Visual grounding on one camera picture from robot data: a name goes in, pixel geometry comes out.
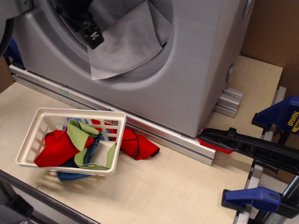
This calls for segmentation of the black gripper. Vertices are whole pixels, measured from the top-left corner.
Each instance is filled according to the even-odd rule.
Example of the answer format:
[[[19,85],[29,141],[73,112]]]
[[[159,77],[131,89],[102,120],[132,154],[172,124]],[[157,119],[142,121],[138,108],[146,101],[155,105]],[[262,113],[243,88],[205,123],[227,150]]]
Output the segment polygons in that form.
[[[88,11],[92,0],[53,0],[56,12],[63,17],[75,32],[80,31],[91,49],[96,49],[104,41],[101,30]]]

